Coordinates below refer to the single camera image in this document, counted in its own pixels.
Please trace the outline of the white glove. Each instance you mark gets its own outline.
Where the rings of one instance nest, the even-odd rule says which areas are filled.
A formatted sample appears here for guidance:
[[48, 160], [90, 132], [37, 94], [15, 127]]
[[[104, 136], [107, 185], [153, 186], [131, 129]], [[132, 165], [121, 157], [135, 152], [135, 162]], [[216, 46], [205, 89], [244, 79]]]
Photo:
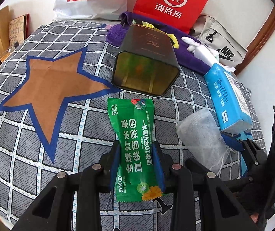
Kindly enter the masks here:
[[225, 66], [219, 62], [218, 51], [208, 48], [203, 44], [200, 44], [190, 37], [182, 37], [181, 40], [188, 44], [187, 51], [193, 53], [194, 57], [202, 60], [208, 66], [212, 67], [214, 64], [220, 65], [226, 71], [233, 73], [236, 71], [235, 67]]

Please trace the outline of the brown star marker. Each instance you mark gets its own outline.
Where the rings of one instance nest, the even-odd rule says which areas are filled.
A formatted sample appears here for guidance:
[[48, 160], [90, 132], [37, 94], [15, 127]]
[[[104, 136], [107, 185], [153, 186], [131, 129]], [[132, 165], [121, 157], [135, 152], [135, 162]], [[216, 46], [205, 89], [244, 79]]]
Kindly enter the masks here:
[[108, 80], [83, 69], [87, 48], [56, 59], [27, 56], [26, 76], [0, 103], [0, 111], [28, 110], [32, 124], [51, 161], [68, 103], [94, 99], [120, 90]]

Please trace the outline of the grey checked cloth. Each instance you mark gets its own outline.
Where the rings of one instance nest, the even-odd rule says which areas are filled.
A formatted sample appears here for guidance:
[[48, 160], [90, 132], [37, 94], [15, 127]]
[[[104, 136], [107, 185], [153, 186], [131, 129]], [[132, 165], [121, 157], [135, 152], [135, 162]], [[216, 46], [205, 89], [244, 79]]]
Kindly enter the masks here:
[[[103, 22], [57, 20], [37, 28], [0, 66], [0, 103], [26, 77], [27, 55], [55, 59], [86, 46], [83, 69], [110, 81], [118, 48], [107, 42], [104, 26]], [[110, 151], [117, 136], [107, 112], [108, 97], [146, 96], [120, 92], [69, 103], [54, 163], [44, 151], [27, 110], [0, 111], [0, 216], [6, 226], [11, 228], [18, 221], [57, 172], [83, 171]], [[202, 75], [181, 67], [170, 90], [153, 101], [154, 140], [174, 162], [183, 164], [191, 153], [176, 133], [178, 122], [208, 107], [218, 125], [206, 82]], [[102, 230], [169, 230], [171, 209], [165, 214], [161, 209], [157, 202], [118, 203], [113, 193], [100, 194]]]

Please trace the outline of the green snack packet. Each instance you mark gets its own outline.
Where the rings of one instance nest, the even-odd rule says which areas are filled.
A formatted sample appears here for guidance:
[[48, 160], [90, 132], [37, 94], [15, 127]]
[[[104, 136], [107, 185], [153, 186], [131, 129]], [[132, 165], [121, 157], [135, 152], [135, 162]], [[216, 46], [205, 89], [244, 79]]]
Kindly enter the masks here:
[[115, 191], [118, 202], [151, 201], [162, 196], [152, 159], [152, 99], [108, 99], [108, 115], [121, 145]]

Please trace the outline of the blue tissue pack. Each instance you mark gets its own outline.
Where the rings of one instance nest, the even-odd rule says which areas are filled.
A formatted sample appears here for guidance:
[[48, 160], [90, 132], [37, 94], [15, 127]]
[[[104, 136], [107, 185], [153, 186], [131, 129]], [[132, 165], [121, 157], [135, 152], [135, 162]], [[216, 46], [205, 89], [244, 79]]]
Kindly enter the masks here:
[[236, 79], [214, 64], [204, 75], [220, 129], [238, 135], [252, 128], [251, 114]]

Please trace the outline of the purple towel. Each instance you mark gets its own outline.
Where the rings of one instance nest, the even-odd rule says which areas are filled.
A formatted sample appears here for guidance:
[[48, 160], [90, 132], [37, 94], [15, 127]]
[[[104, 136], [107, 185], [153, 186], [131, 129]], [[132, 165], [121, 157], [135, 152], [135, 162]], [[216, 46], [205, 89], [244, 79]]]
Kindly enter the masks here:
[[174, 49], [176, 58], [178, 60], [178, 64], [180, 66], [184, 66], [186, 68], [189, 68], [193, 71], [196, 71], [199, 74], [205, 75], [209, 70], [210, 66], [208, 66], [205, 62], [202, 60], [194, 57], [193, 53], [188, 52], [187, 47], [188, 45], [184, 43], [184, 41], [181, 40], [182, 37], [189, 37], [193, 39], [195, 42], [200, 43], [199, 40], [196, 38], [193, 38], [184, 32], [169, 26], [167, 24], [161, 23], [155, 19], [151, 19], [139, 14], [135, 14], [132, 12], [124, 12], [120, 15], [121, 23], [116, 24], [113, 27], [111, 27], [107, 33], [107, 42], [120, 47], [124, 37], [126, 36], [127, 31], [129, 30], [129, 26], [133, 22], [133, 20], [137, 19], [139, 21], [145, 21], [147, 23], [152, 24], [155, 28], [169, 34], [173, 34], [178, 43], [179, 48]]

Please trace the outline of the brown framed picture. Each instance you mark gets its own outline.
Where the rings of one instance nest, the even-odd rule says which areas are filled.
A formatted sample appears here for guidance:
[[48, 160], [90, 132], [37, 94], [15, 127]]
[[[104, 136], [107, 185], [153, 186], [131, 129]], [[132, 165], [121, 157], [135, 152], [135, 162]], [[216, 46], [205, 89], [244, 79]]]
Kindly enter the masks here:
[[9, 22], [9, 44], [21, 44], [28, 37], [29, 14], [17, 17]]

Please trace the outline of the yellow mesh pouch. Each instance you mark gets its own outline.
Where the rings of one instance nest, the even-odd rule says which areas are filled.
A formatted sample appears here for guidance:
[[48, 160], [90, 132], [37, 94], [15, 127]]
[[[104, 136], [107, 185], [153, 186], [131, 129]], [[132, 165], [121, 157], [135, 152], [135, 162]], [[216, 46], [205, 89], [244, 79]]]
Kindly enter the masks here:
[[169, 37], [169, 39], [171, 40], [171, 44], [172, 44], [173, 48], [179, 49], [179, 43], [178, 43], [178, 40], [177, 40], [177, 38], [175, 37], [174, 34], [165, 33], [164, 31], [159, 30], [158, 28], [155, 28], [155, 26], [154, 26], [153, 24], [148, 23], [148, 22], [146, 22], [146, 21], [142, 21], [142, 26], [145, 26], [145, 27], [154, 29], [154, 30], [156, 30], [156, 31], [158, 31], [158, 32], [164, 33], [164, 34], [167, 35], [167, 36]]

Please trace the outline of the white Miniso plastic bag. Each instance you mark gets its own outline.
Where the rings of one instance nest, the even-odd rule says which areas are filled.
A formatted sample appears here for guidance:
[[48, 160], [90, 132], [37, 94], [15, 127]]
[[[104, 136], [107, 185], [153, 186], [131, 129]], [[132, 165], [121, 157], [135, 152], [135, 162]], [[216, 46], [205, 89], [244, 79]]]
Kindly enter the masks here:
[[127, 0], [55, 0], [57, 19], [118, 20], [127, 11]]

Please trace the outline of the red paper bag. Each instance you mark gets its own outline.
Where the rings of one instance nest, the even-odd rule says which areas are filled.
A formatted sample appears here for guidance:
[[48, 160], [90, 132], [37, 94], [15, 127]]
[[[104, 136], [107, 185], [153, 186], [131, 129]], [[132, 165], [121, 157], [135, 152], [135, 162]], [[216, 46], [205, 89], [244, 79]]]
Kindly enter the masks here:
[[188, 33], [208, 0], [137, 0], [133, 12]]

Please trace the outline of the brown wooden door frame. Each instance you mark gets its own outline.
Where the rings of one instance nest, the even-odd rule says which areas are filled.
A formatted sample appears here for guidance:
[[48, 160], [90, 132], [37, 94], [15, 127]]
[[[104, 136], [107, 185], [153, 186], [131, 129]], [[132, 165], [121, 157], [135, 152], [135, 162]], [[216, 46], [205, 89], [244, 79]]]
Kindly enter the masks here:
[[248, 64], [254, 59], [259, 53], [262, 47], [267, 43], [272, 34], [275, 31], [275, 6], [272, 8], [267, 20], [259, 30], [258, 34], [251, 41], [247, 47], [247, 54], [244, 60], [236, 66], [235, 75], [239, 75]]

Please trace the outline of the grey Nike waist bag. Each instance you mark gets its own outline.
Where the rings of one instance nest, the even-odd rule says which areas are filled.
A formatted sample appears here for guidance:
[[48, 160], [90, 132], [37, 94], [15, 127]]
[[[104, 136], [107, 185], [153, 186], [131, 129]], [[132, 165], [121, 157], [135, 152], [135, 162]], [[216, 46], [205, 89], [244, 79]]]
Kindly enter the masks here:
[[236, 67], [247, 54], [247, 49], [241, 46], [221, 23], [209, 15], [200, 15], [190, 33], [207, 47], [218, 51], [220, 63], [226, 66]]

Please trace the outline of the blue star marker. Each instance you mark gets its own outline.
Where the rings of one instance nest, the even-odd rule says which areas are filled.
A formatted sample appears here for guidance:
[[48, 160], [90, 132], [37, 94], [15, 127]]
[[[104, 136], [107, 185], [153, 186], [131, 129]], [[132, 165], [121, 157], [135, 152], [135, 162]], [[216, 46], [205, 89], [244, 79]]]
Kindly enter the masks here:
[[248, 129], [248, 130], [241, 132], [238, 135], [234, 135], [233, 138], [242, 143], [243, 150], [240, 151], [240, 177], [243, 178], [248, 173], [247, 164], [245, 162], [245, 157], [246, 157], [246, 155], [248, 155], [248, 151], [247, 151], [246, 147], [244, 146], [244, 142], [247, 139], [253, 140], [253, 135], [251, 133], [251, 130]]

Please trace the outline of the dark green tea tin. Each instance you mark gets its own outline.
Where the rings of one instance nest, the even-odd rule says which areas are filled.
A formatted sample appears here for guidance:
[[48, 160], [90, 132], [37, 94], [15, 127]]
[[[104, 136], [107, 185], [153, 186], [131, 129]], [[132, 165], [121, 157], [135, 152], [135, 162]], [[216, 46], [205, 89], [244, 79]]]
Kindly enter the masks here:
[[169, 37], [132, 24], [116, 56], [112, 84], [124, 90], [161, 97], [179, 75], [179, 64]]

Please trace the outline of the clear bubble wrap bag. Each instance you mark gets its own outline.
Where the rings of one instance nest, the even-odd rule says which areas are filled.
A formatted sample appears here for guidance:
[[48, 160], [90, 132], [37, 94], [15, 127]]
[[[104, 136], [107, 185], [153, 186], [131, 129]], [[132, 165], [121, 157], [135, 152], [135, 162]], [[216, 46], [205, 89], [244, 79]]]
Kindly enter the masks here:
[[220, 173], [230, 150], [207, 107], [183, 119], [177, 135], [199, 163]]

